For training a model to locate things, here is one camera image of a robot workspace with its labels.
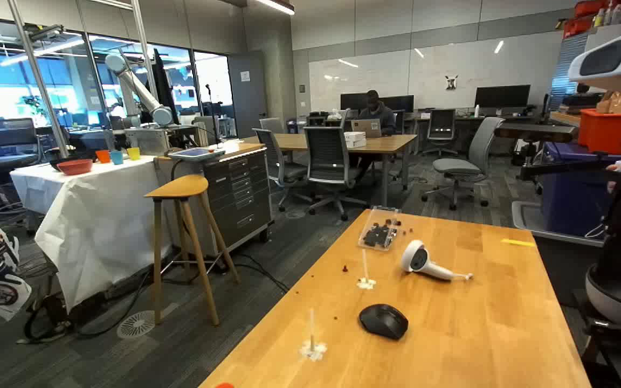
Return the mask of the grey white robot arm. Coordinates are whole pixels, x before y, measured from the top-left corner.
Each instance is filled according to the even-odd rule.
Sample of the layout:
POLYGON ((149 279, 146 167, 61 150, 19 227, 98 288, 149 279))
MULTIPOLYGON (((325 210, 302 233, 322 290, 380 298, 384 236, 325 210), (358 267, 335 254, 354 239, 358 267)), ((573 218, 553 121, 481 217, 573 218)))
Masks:
POLYGON ((140 104, 149 111, 159 128, 167 128, 172 123, 171 109, 157 101, 157 97, 129 70, 124 57, 119 51, 112 51, 105 57, 105 66, 132 93, 137 95, 140 104))

